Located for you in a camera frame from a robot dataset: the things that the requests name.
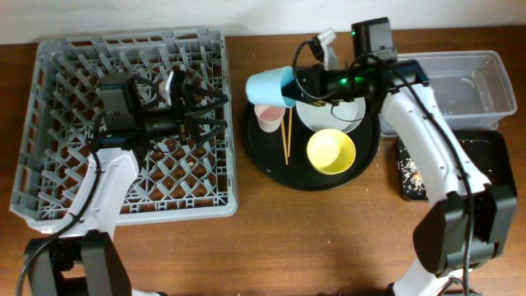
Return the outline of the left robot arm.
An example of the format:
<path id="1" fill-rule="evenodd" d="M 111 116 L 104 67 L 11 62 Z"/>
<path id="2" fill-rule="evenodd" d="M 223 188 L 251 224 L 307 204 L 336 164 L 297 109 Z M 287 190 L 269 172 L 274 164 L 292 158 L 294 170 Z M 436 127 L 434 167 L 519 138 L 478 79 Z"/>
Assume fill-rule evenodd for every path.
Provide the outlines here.
<path id="1" fill-rule="evenodd" d="M 135 182 L 153 140 L 188 132 L 201 146 L 228 126 L 207 114 L 228 96 L 192 85 L 184 71 L 156 85 L 132 72 L 99 81 L 104 111 L 86 145 L 88 169 L 73 203 L 47 238 L 34 238 L 16 292 L 30 283 L 33 295 L 139 295 L 113 244 L 124 198 Z"/>

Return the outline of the food scraps and rice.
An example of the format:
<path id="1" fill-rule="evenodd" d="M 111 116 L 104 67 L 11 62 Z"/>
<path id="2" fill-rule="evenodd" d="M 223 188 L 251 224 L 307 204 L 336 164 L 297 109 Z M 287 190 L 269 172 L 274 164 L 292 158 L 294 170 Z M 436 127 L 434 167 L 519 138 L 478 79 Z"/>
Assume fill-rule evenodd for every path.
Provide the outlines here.
<path id="1" fill-rule="evenodd" d="M 402 192 L 408 197 L 425 197 L 425 187 L 422 176 L 418 171 L 416 164 L 410 156 L 403 156 L 399 161 L 401 172 Z"/>

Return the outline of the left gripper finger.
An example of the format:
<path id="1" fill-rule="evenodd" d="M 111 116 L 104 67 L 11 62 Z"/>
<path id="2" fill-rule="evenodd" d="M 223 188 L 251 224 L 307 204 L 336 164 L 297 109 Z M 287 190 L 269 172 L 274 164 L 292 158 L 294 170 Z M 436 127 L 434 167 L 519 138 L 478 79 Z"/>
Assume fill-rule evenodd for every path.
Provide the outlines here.
<path id="1" fill-rule="evenodd" d="M 190 133 L 197 145 L 203 145 L 210 139 L 219 135 L 228 126 L 225 120 L 218 120 L 213 118 L 189 118 L 187 125 L 190 128 Z M 210 130 L 204 133 L 200 132 L 199 126 L 207 126 Z"/>
<path id="2" fill-rule="evenodd" d="M 190 84 L 185 85 L 185 104 L 191 112 L 206 111 L 228 103 L 228 96 Z"/>

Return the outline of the pink plastic cup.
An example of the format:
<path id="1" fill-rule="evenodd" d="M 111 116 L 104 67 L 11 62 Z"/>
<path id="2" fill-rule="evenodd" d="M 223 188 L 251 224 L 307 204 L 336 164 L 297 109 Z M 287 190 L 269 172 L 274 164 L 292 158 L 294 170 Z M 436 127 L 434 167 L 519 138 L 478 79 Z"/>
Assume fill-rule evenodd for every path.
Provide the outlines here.
<path id="1" fill-rule="evenodd" d="M 256 105 L 254 107 L 256 120 L 263 132 L 275 132 L 285 114 L 285 107 Z"/>

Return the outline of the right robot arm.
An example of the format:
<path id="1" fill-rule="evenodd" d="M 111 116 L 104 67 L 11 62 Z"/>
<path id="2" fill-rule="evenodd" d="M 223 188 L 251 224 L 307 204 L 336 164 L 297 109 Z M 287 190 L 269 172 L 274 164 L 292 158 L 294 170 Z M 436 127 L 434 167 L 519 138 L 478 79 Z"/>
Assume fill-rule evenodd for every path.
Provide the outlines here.
<path id="1" fill-rule="evenodd" d="M 420 63 L 399 60 L 387 18 L 353 24 L 354 60 L 339 67 L 333 30 L 305 41 L 316 64 L 293 67 L 285 94 L 321 107 L 364 98 L 404 143 L 419 173 L 430 210 L 413 231 L 416 259 L 388 286 L 390 295 L 441 295 L 502 254 L 517 208 L 516 195 L 495 186 L 467 156 L 443 119 Z"/>

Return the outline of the wooden chopstick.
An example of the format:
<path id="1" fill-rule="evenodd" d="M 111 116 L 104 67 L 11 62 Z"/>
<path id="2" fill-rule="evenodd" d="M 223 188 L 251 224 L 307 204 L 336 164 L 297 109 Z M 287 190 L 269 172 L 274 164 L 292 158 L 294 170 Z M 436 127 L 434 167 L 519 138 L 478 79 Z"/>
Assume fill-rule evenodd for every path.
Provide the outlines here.
<path id="1" fill-rule="evenodd" d="M 284 161 L 285 161 L 285 165 L 288 165 L 287 140 L 286 140 L 285 124 L 284 124 L 284 119 L 283 118 L 281 118 L 280 130 L 281 130 L 283 150 L 284 150 Z"/>
<path id="2" fill-rule="evenodd" d="M 293 108 L 288 109 L 288 130 L 287 130 L 287 157 L 290 157 L 291 151 L 291 138 L 292 138 L 292 120 L 293 120 Z"/>

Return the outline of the yellow bowl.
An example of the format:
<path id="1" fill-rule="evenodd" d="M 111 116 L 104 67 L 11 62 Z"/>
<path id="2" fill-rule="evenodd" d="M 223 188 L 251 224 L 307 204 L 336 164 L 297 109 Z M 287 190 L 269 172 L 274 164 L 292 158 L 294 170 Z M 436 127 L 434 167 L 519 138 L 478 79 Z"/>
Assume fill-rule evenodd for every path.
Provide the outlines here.
<path id="1" fill-rule="evenodd" d="M 315 132 L 308 140 L 307 158 L 317 172 L 336 175 L 352 167 L 357 158 L 357 149 L 346 133 L 323 129 Z"/>

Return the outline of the blue plastic cup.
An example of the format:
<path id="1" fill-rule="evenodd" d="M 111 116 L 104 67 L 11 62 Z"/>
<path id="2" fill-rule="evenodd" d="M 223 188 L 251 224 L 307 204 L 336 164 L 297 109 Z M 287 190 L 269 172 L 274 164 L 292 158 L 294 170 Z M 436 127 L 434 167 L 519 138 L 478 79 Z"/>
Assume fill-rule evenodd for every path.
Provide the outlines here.
<path id="1" fill-rule="evenodd" d="M 247 79 L 247 99 L 254 105 L 292 108 L 295 100 L 282 94 L 282 89 L 292 81 L 293 69 L 290 66 L 254 74 Z"/>

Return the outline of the grey round plate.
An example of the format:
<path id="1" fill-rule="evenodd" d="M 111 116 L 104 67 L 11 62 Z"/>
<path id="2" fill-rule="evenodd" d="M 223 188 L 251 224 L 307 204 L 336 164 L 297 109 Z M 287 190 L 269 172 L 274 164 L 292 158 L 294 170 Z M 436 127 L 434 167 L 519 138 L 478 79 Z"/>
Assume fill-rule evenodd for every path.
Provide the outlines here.
<path id="1" fill-rule="evenodd" d="M 352 102 L 340 102 L 337 106 L 327 103 L 322 107 L 297 102 L 296 110 L 302 123 L 314 132 L 336 129 L 349 133 L 362 121 L 366 101 L 364 98 L 356 98 Z"/>

